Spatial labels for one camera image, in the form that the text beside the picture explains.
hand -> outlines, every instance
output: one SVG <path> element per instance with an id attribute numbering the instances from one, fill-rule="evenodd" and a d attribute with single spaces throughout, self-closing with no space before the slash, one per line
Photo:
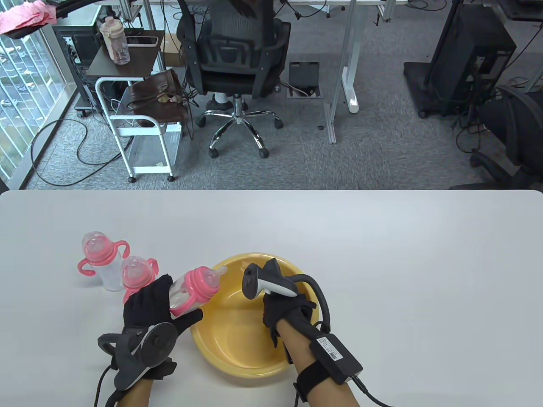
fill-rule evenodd
<path id="1" fill-rule="evenodd" d="M 169 289 L 173 284 L 172 277 L 163 275 L 140 291 L 132 294 L 124 305 L 124 327 L 150 327 L 161 322 L 169 322 L 177 329 L 177 335 L 200 321 L 203 317 L 201 309 L 196 309 L 179 318 L 172 319 L 169 311 Z M 143 377 L 152 380 L 162 380 L 172 374 L 177 363 L 168 358 L 159 366 L 150 369 Z"/>
<path id="2" fill-rule="evenodd" d="M 264 317 L 262 322 L 270 329 L 271 339 L 277 347 L 277 323 L 285 319 L 294 329 L 306 337 L 312 337 L 318 329 L 311 325 L 313 309 L 317 305 L 308 301 L 304 294 L 285 297 L 279 294 L 264 295 Z"/>

smartphone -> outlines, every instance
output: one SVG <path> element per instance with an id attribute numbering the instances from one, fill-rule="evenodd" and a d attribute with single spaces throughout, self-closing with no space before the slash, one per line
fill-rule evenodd
<path id="1" fill-rule="evenodd" d="M 159 43 L 158 37 L 128 36 L 129 47 L 156 47 Z"/>

clear plastic bottle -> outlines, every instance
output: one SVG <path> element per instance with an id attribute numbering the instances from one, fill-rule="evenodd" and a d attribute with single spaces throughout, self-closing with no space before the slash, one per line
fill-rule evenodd
<path id="1" fill-rule="evenodd" d="M 123 24 L 111 16 L 105 18 L 100 26 L 100 32 L 104 37 L 109 58 L 117 65 L 124 65 L 130 62 L 127 37 L 124 35 Z"/>
<path id="2" fill-rule="evenodd" d="M 177 318 L 208 302 L 219 292 L 220 277 L 227 270 L 225 266 L 218 270 L 202 266 L 178 278 L 169 291 L 172 317 Z"/>
<path id="3" fill-rule="evenodd" d="M 122 256 L 119 252 L 120 246 L 125 247 Z M 103 233 L 90 232 L 83 237 L 83 253 L 85 258 L 77 265 L 81 274 L 87 277 L 98 274 L 108 291 L 120 291 L 124 288 L 121 264 L 123 258 L 130 255 L 130 246 L 125 240 L 114 243 Z"/>
<path id="4" fill-rule="evenodd" d="M 132 294 L 155 281 L 156 276 L 159 274 L 159 264 L 155 259 L 145 260 L 137 256 L 130 256 L 123 261 L 121 269 L 123 272 L 123 285 L 127 289 L 124 294 L 123 304 Z"/>

black chair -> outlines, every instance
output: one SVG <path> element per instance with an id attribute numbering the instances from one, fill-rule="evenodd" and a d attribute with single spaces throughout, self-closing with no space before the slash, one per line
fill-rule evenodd
<path id="1" fill-rule="evenodd" d="M 208 110 L 196 120 L 199 127 L 205 125 L 206 116 L 228 117 L 225 123 L 211 139 L 209 155 L 219 156 L 215 144 L 232 124 L 243 124 L 253 136 L 258 145 L 258 153 L 262 158 L 269 156 L 264 141 L 255 128 L 247 121 L 254 116 L 272 116 L 275 128 L 283 127 L 283 122 L 270 111 L 243 111 L 242 95 L 250 94 L 253 99 L 261 98 L 273 92 L 280 83 L 279 75 L 285 67 L 288 41 L 291 35 L 291 24 L 274 18 L 273 1 L 256 2 L 259 9 L 255 10 L 257 20 L 247 21 L 246 17 L 227 12 L 213 12 L 210 4 L 211 19 L 205 21 L 196 39 L 194 16 L 190 14 L 184 0 L 178 0 L 182 17 L 177 28 L 177 38 L 183 47 L 186 75 L 188 83 L 199 94 L 220 92 L 233 95 L 233 113 Z M 221 7 L 232 7 L 224 1 Z M 258 34 L 249 34 L 247 26 L 255 26 L 258 22 Z M 232 34 L 218 35 L 230 27 Z"/>
<path id="2" fill-rule="evenodd" d="M 494 181 L 451 189 L 529 189 L 543 177 L 543 93 L 523 93 L 510 86 L 497 89 L 502 98 L 481 106 L 478 115 L 506 146 L 507 158 L 520 168 L 510 175 L 490 157 L 474 151 L 471 166 L 483 166 Z"/>

label sticker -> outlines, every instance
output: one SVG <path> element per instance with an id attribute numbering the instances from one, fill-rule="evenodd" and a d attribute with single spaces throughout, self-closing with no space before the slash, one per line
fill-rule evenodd
<path id="1" fill-rule="evenodd" d="M 334 362 L 338 361 L 339 359 L 343 359 L 341 353 L 338 352 L 338 350 L 334 347 L 334 345 L 332 345 L 328 338 L 317 338 L 317 342 L 319 342 L 319 345 L 323 347 L 323 349 Z"/>

